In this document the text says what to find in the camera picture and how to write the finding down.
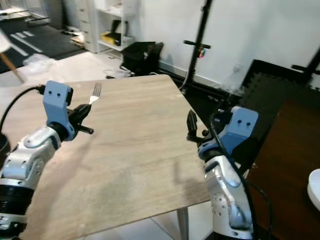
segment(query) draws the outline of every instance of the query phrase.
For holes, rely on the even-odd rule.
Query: black cable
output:
[[[266,201],[267,205],[268,205],[268,209],[269,209],[269,228],[268,228],[268,234],[267,234],[267,240],[271,240],[271,236],[272,236],[272,230],[274,227],[274,212],[273,212],[273,208],[272,208],[272,204],[270,202],[270,200],[268,199],[268,196],[266,195],[266,193],[257,185],[255,185],[252,182],[247,181],[247,183],[252,186],[254,189],[256,189],[259,193],[262,194],[264,200]]]
[[[225,146],[223,145],[223,143],[221,142],[221,140],[220,140],[220,138],[218,136],[218,133],[217,133],[215,125],[214,125],[215,115],[216,114],[214,113],[214,114],[212,114],[210,116],[210,119],[209,119],[210,130],[211,130],[211,132],[212,132],[212,134],[213,134],[213,136],[214,136],[214,138],[216,140],[216,143],[221,148],[223,154],[228,159],[230,165],[233,167],[234,171],[236,172],[236,174],[239,176],[239,178],[241,180],[241,183],[243,185],[246,197],[248,198],[248,203],[249,203],[249,207],[250,207],[250,210],[251,210],[252,227],[253,227],[253,239],[254,240],[258,240],[259,238],[258,238],[258,231],[257,231],[258,227],[257,227],[256,211],[255,211],[255,208],[254,208],[254,203],[253,203],[253,200],[252,200],[252,196],[251,196],[247,181],[242,176],[242,174],[240,174],[238,167],[236,166],[235,162],[232,160],[230,154],[227,152]]]
[[[15,102],[24,94],[26,94],[27,92],[30,92],[32,90],[38,90],[40,91],[41,88],[44,88],[45,86],[44,85],[41,85],[41,86],[33,86],[33,87],[30,87],[30,88],[27,88],[26,90],[22,91],[18,96],[16,96],[12,102],[9,104],[9,106],[6,108],[6,110],[4,111],[4,114],[2,115],[2,118],[1,118],[1,122],[0,122],[0,135],[2,134],[2,128],[3,128],[3,125],[4,125],[4,122],[5,122],[5,119],[10,111],[10,109],[12,108],[12,106],[15,104]]]

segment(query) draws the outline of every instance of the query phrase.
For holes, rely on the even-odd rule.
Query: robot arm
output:
[[[238,106],[216,115],[214,121],[225,124],[219,138],[229,154],[251,135],[257,119],[256,112]],[[196,136],[197,117],[192,111],[187,125],[187,139],[197,143],[198,155],[205,161],[204,181],[211,199],[213,231],[234,239],[253,239],[251,209],[239,175],[208,131],[202,133],[204,138]]]
[[[0,171],[0,239],[19,239],[27,226],[27,210],[46,163],[60,148],[61,142],[73,140],[78,131],[89,134],[93,129],[81,126],[91,105],[67,109],[72,88],[49,81],[43,104],[47,126],[24,137],[6,158]]]

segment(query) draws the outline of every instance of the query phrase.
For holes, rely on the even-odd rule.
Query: fork tines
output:
[[[94,89],[93,89],[92,96],[99,97],[100,94],[101,94],[101,88],[102,88],[102,84],[97,82],[97,83],[94,85]]]

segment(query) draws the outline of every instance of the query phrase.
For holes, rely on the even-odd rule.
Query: white drawer unit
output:
[[[89,6],[87,0],[78,0],[76,10],[80,21],[84,21],[87,23],[90,22]]]
[[[94,43],[94,32],[92,32],[90,23],[80,22],[80,28],[84,35],[84,41],[88,44]]]
[[[93,0],[77,0],[77,15],[80,22],[80,30],[84,35],[84,48],[97,53],[97,26],[96,8]]]

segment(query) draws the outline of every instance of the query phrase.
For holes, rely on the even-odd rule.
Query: table leg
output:
[[[7,65],[7,67],[16,75],[16,77],[19,79],[19,81],[23,84],[24,80],[18,74],[17,68],[12,63],[12,61],[10,61],[10,59],[3,52],[0,52],[0,57],[1,57],[2,61]]]
[[[176,211],[179,223],[181,240],[189,240],[189,214],[188,207],[180,208]]]

